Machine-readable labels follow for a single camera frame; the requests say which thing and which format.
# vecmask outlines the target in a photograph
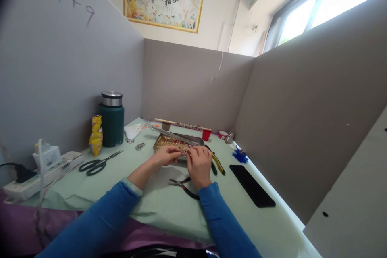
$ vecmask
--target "white paper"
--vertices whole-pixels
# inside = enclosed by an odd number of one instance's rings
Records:
[[[135,124],[131,126],[125,126],[124,131],[126,138],[129,140],[134,140],[134,138],[141,132],[142,123]]]

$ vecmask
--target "gray partition wall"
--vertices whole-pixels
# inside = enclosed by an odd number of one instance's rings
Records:
[[[144,38],[109,0],[76,2],[2,6],[0,133],[12,161],[30,168],[39,138],[62,154],[87,148],[103,90],[123,93],[126,122],[140,115]]]
[[[387,105],[386,45],[369,0],[255,61],[236,142],[304,223]]]
[[[220,51],[145,39],[141,117],[229,131],[253,62],[249,56],[224,52],[222,59]]]

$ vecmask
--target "yellow snack bag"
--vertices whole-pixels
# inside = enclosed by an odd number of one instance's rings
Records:
[[[92,149],[94,157],[97,157],[102,148],[102,116],[96,115],[92,118],[92,133],[90,135],[89,147]]]

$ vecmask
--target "blue sleeve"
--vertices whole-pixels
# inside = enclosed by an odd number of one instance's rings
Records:
[[[116,184],[36,257],[99,257],[121,230],[140,197],[123,182]]]
[[[199,197],[221,258],[262,258],[223,200],[218,183],[202,188]]]

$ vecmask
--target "desk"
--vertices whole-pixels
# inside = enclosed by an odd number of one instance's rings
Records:
[[[130,124],[143,122],[140,118]],[[171,126],[171,132],[201,137],[201,131]],[[123,177],[129,175],[153,154],[153,144],[159,133],[151,129],[142,130],[133,144],[124,142],[114,148],[103,148],[99,158],[105,158],[118,150],[123,153],[107,162],[100,173],[87,177],[85,172],[73,171],[56,182],[47,192],[43,207],[59,210],[83,211],[103,196]],[[136,151],[136,144],[145,147]],[[226,171],[217,176],[211,171],[211,181],[219,184],[220,192],[250,239],[263,257],[320,257],[291,218],[287,206],[267,183],[256,167],[248,162],[245,166],[252,176],[276,201],[275,208],[257,208],[244,191],[230,164],[239,164],[231,155],[232,149],[217,135],[212,134],[205,142],[216,153]],[[90,150],[83,152],[85,162],[93,160]],[[201,243],[213,243],[200,204],[190,198],[180,187],[168,185],[169,179],[183,180],[188,177],[187,167],[173,165],[161,168],[147,183],[144,194],[131,214],[131,218],[164,232]],[[195,192],[192,183],[187,187]],[[38,194],[22,205],[35,206]]]

